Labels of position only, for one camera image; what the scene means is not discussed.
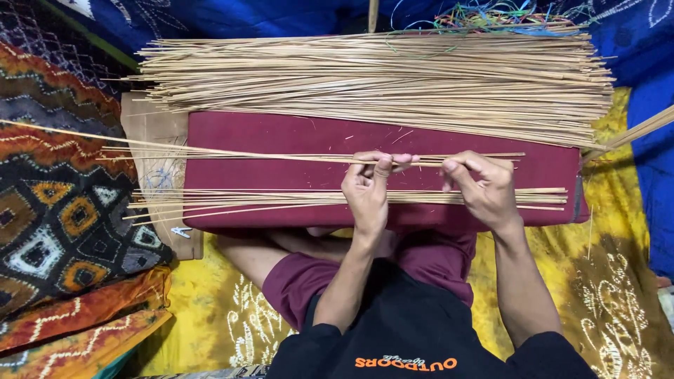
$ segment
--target yellow batik cloth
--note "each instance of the yellow batik cloth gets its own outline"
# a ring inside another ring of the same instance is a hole
[[[616,91],[613,108],[596,122],[599,140],[626,130],[628,98],[628,89]],[[583,170],[592,220],[527,228],[529,244],[565,336],[601,378],[666,378],[674,371],[667,347],[674,338],[647,266],[648,230],[632,148],[602,159]],[[205,240],[203,260],[180,262],[173,271],[169,310],[175,323],[146,340],[143,375],[270,363],[293,332],[217,252],[213,236]],[[499,316],[495,273],[491,234],[481,233],[468,278],[473,323],[485,348],[505,359],[513,347]]]

